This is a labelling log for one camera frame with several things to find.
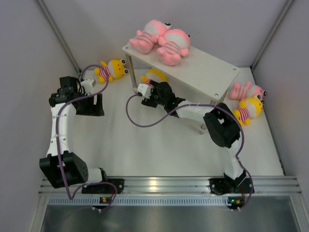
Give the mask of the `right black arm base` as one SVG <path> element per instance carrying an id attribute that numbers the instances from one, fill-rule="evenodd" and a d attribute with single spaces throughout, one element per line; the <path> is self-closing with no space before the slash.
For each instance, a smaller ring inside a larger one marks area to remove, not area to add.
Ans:
<path id="1" fill-rule="evenodd" d="M 216 195 L 225 194 L 241 194 L 250 193 L 252 183 L 249 178 L 244 179 L 228 179 L 228 178 L 211 178 L 210 179 L 210 191 Z"/>

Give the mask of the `yellow plush toy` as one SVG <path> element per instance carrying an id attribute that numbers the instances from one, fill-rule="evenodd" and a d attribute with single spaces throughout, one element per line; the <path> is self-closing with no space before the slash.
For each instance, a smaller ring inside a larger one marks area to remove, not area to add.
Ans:
<path id="1" fill-rule="evenodd" d="M 120 79 L 129 73 L 129 70 L 125 67 L 126 61 L 124 59 L 112 59 L 108 63 L 101 61 L 100 64 L 101 68 L 94 69 L 100 83 L 107 80 L 112 82 L 114 79 Z"/>
<path id="2" fill-rule="evenodd" d="M 263 109 L 264 101 L 257 97 L 251 97 L 241 100 L 238 108 L 233 110 L 233 115 L 243 127 L 250 125 L 251 119 L 259 117 Z"/>
<path id="3" fill-rule="evenodd" d="M 140 77 L 141 83 L 143 84 L 147 84 L 149 86 L 154 86 L 153 84 L 151 84 L 151 80 L 156 82 L 156 83 L 160 83 L 160 82 L 166 82 L 167 81 L 167 77 L 164 73 L 151 68 L 149 69 L 144 75 L 142 75 Z"/>

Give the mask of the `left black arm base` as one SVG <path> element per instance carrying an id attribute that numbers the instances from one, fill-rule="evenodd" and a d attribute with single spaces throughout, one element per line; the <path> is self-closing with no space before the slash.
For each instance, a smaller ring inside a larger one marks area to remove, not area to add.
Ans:
<path id="1" fill-rule="evenodd" d="M 117 194 L 124 190 L 125 180 L 122 178 L 109 178 L 109 183 L 112 183 L 117 188 Z M 109 184 L 95 184 L 82 188 L 82 194 L 115 194 L 115 189 Z"/>

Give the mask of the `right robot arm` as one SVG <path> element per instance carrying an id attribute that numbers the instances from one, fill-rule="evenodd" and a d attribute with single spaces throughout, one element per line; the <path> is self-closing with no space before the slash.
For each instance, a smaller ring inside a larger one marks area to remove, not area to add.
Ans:
<path id="1" fill-rule="evenodd" d="M 142 104 L 156 108 L 162 106 L 169 116 L 188 119 L 207 130 L 212 141 L 225 149 L 223 155 L 225 186 L 236 192 L 243 186 L 246 172 L 239 163 L 243 147 L 239 122 L 224 103 L 218 105 L 189 102 L 176 97 L 167 82 L 148 80 L 138 85 L 138 93 L 143 97 Z"/>

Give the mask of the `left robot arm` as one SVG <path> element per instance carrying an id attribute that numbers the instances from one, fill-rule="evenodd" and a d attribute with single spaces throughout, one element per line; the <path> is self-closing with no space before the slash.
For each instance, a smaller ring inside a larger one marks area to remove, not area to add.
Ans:
<path id="1" fill-rule="evenodd" d="M 52 113 L 50 145 L 39 167 L 54 188 L 92 183 L 98 193 L 108 190 L 109 181 L 102 168 L 89 168 L 73 151 L 73 122 L 76 115 L 103 116 L 102 94 L 93 95 L 95 79 L 80 81 L 61 77 L 60 88 L 49 98 Z"/>

